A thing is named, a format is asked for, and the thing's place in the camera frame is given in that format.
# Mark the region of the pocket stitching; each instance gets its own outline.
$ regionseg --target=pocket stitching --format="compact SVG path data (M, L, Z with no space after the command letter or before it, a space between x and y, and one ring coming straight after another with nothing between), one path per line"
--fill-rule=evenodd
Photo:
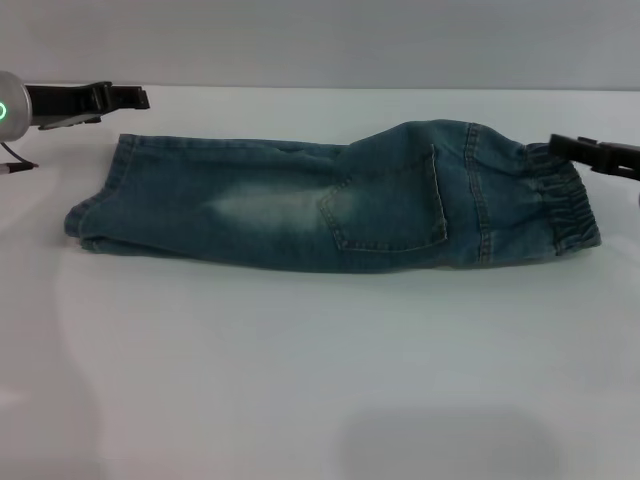
M388 243L383 243L383 242L358 242L353 240L346 240L344 238L344 234L342 233L341 228L338 225L338 222L336 222L335 218L331 213L331 209L329 208L328 203L341 190L345 189L353 182L352 177L347 177L341 184L334 187L326 196L324 196L318 201L318 208L320 209L322 216L325 218L325 221L327 222L329 229L331 230L331 233L338 246L338 249L342 251L357 251L357 252L372 252L372 253L402 253L402 252L411 252L415 250L422 250L446 241L449 238L447 233L447 220L444 215L444 206L442 204L442 197L440 196L440 188L438 185L438 176L437 176L436 165L435 165L435 155L436 155L435 145L431 145L431 158L430 158L431 162L430 163L431 163L431 168L433 170L433 184L435 187L436 203L437 203L437 206L439 207L439 216L437 220L439 223L438 228L440 229L440 232L439 232L440 238L432 242L420 243L417 245L406 245L401 248L393 248ZM379 178L379 177L390 175L390 174L399 174L408 170L416 169L420 166L424 166L426 169L428 167L427 165L425 165L425 163L428 161L427 160L428 158L429 158L428 155L422 155L419 161L406 165L402 168L386 169L381 172L375 172L373 174L363 175L363 178L367 178L371 180L371 179Z

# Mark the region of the denim jeans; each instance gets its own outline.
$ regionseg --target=denim jeans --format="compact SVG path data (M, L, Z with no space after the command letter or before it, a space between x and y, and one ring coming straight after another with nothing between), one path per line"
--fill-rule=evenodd
M122 135L68 235L96 253L369 272L600 244L573 165L494 130L410 122L351 145Z

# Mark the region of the cable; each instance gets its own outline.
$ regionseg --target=cable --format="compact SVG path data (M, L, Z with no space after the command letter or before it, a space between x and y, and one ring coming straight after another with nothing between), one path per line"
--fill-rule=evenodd
M30 162L29 160L25 160L16 152L14 152L11 148L9 148L9 146L6 143L0 142L0 145L2 145L2 148L4 148L9 153L9 155L11 155L13 158L15 158L20 162L20 163L14 162L14 163L0 164L0 175L7 174L7 173L24 172L25 170L33 170L34 168L38 168L37 163L33 163L33 162Z

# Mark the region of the back pocket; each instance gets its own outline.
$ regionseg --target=back pocket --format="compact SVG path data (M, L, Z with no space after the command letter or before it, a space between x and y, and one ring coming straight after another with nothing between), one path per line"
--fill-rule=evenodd
M340 250L400 253L447 239L433 147L400 169L348 177L319 207Z

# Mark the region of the seam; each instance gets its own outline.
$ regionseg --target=seam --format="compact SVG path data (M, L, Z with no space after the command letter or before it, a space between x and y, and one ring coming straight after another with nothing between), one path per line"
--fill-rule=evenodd
M392 248L367 248L367 247L344 247L340 250L346 250L349 252L370 252L370 253L405 253L405 252L415 252L416 250L424 250L425 248L433 247L434 245L438 245L442 243L445 239L439 239L435 242L431 242L425 245L418 245L417 247L408 247L403 248L401 250L394 250Z
M220 145L220 146L214 146L214 145L202 145L202 146L196 146L196 145L186 145L186 146L180 146L180 145L152 145L152 144L145 144L143 145L144 148L155 148L158 150L259 150L259 149L264 149L265 147L262 145ZM279 151L283 151L279 148L275 148L275 147L269 147L272 148L274 150L279 150Z
M469 186L471 194L476 204L478 213L478 226L480 228L480 248L478 249L478 263L489 263L491 261L491 231L489 229L489 210L487 201L480 186L480 174L476 150L478 147L480 126L470 123L467 130L467 143L464 149L465 166L469 175Z
M133 142L133 145L131 146L131 152L129 152L129 155L127 156L127 166L125 167L124 173L122 174L122 178L120 178L120 181L118 182L118 185L115 188L113 188L110 192L108 192L104 196L104 198L101 198L101 199L97 200L93 205L91 205L89 208L87 208L87 210L82 215L82 218L78 222L78 237L83 238L82 227L84 226L85 220L89 217L89 214L93 210L95 210L99 205L104 205L104 203L107 200L112 198L122 188L122 185L124 184L125 180L127 179L127 174L129 173L129 169L131 168L131 164L133 163L133 154L136 152L137 147L138 147L138 140L136 138L136 140L134 140L134 142Z
M442 223L440 225L440 234L442 235L441 241L444 241L449 238L449 234L447 232L447 217L445 217L444 215L444 204L442 203L442 197L440 196L440 186L438 185L438 173L436 172L436 146L433 144L431 144L431 169L433 170L433 183L436 187L435 193L438 200L438 206L440 207L440 218L442 219Z
M320 208L320 212L322 213L325 220L329 224L329 229L331 230L331 234L333 235L333 238L336 240L336 243L340 250L345 248L348 245L348 242L344 239L344 236L342 235L342 230L340 229L340 227L338 226L338 223L336 222L335 218L331 214L331 210L329 209L327 203L340 190L342 190L343 188L346 188L351 183L351 181L352 181L351 177L347 178L344 182L342 182L337 187L334 187L325 197L321 198L318 201L318 207Z
M553 235L553 248L556 252L556 255L560 255L560 235L558 232L558 228L553 224L553 222L550 221L551 210L549 208L549 205L545 201L543 192L541 191L541 189L544 188L544 185L542 185L542 182L540 180L540 174L538 169L535 168L534 162L533 160L531 160L528 146L524 147L524 161L528 169L528 172L527 172L528 176L530 176L530 178L533 179L535 192L538 194L538 200L542 205L542 210L545 213L547 223L551 227L551 233Z
M562 193L563 196L566 197L566 201L569 204L569 209L571 211L571 220L573 221L573 223L575 223L576 226L576 231L578 232L578 236L580 237L580 242L579 244L582 245L583 243L583 232L580 229L580 222L578 221L578 214L576 212L576 206L575 206L575 202L573 200L573 196L571 195L570 191L570 187L569 187L570 183L569 180L562 180ZM560 241L560 238L558 238L557 241L557 250L558 255L563 255L564 253L566 253L567 248L563 245L563 242Z

